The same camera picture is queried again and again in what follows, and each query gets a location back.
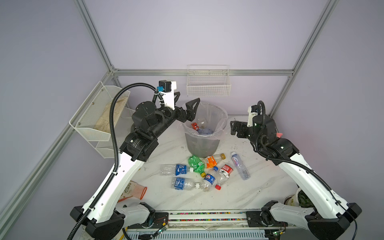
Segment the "white marble table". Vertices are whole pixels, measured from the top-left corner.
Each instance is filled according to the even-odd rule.
[[[175,122],[159,137],[158,147],[132,178],[132,181],[148,187],[144,198],[142,200],[130,198],[124,203],[134,205],[146,202],[157,211],[259,209],[270,200],[282,202],[286,196],[295,193],[296,183],[284,171],[253,152],[247,139],[240,139],[230,134],[229,122],[235,119],[247,121],[246,116],[228,118],[227,134],[220,141],[216,151],[224,153],[227,159],[219,163],[219,167],[226,161],[233,165],[230,152],[236,151],[241,155],[251,178],[243,181],[234,168],[229,181],[220,191],[215,188],[208,192],[200,189],[190,191],[172,189],[172,177],[160,176],[159,165],[177,163],[188,165],[187,159],[191,156],[182,126],[179,122]],[[183,176],[199,182],[202,180],[197,173],[187,173]]]

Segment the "metal beam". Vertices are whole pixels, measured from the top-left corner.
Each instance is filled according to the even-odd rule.
[[[80,12],[81,18],[83,19],[85,26],[87,27],[87,29],[89,31],[89,34],[91,35],[94,43],[96,44],[96,47],[97,47],[97,49],[98,49],[98,51],[99,51],[99,53],[100,53],[100,55],[104,61],[104,64],[107,66],[107,69],[112,71],[113,65],[112,65],[111,61],[109,60],[107,52],[105,51],[105,47],[101,41],[99,33],[96,30],[96,26],[93,23],[91,14],[89,13],[89,10],[88,10],[88,7],[87,7],[85,1],[84,0],[74,0],[74,3],[76,4],[76,6]]]
[[[292,86],[293,81],[295,80],[297,74],[299,73],[301,67],[303,66],[306,58],[308,57],[311,49],[313,48],[313,45],[315,44],[321,31],[323,30],[325,23],[328,21],[329,17],[331,16],[338,2],[339,0],[328,0],[327,4],[325,5],[319,19],[317,20],[315,27],[312,30],[310,37],[307,40],[307,43],[305,44],[303,50],[301,51],[300,56],[295,63],[295,66],[293,67],[293,71],[294,71],[293,75],[288,77],[287,81],[283,86],[283,89],[281,90],[278,98],[276,99],[275,104],[271,109],[271,112],[269,114],[271,117],[273,117],[276,114],[277,109],[282,103],[289,88]]]
[[[112,72],[108,71],[104,75],[101,82],[104,84],[108,80],[112,79],[112,77]],[[88,97],[81,105],[79,111],[76,112],[76,116],[81,117],[83,115],[101,87],[102,85],[98,84],[93,89],[93,91],[88,95]],[[27,180],[23,183],[21,188],[17,191],[12,200],[0,214],[0,240],[5,238],[9,230],[16,223],[17,219],[33,197],[33,194],[36,192],[44,180],[46,174],[51,169],[51,166],[54,165],[55,160],[59,156],[61,150],[65,147],[72,133],[74,133],[74,129],[69,124],[67,124],[67,126],[60,133],[59,137],[49,148],[48,152],[44,155],[33,172],[29,175]]]
[[[115,69],[115,76],[186,76],[187,69]],[[231,76],[291,76],[292,69],[230,69],[228,74]]]

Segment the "bottle label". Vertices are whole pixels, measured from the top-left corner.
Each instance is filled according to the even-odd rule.
[[[224,165],[220,170],[219,172],[221,172],[226,178],[229,178],[229,174],[231,172],[233,172],[233,169],[228,166],[228,165]]]
[[[239,160],[236,157],[232,157],[232,161],[235,163],[236,167],[239,166]]]
[[[210,174],[207,174],[204,179],[207,180],[210,184],[213,184],[215,181],[215,177]]]
[[[183,164],[177,164],[176,165],[176,171],[175,175],[180,175],[180,174],[187,174],[187,166]]]
[[[184,181],[185,181],[184,178],[181,178],[181,177],[176,178],[175,189],[183,190],[183,188],[184,188]]]
[[[207,163],[207,168],[213,168],[217,165],[216,160],[213,158],[213,156],[207,157],[205,159],[205,162]]]

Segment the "gray trash bin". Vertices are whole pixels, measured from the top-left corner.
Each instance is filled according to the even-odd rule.
[[[212,130],[212,134],[200,135],[191,128],[193,122],[202,118],[207,120],[206,128]],[[227,126],[227,118],[228,114],[224,109],[210,103],[200,103],[195,120],[183,123],[188,150],[200,158],[213,155],[220,140],[225,136],[224,129]]]

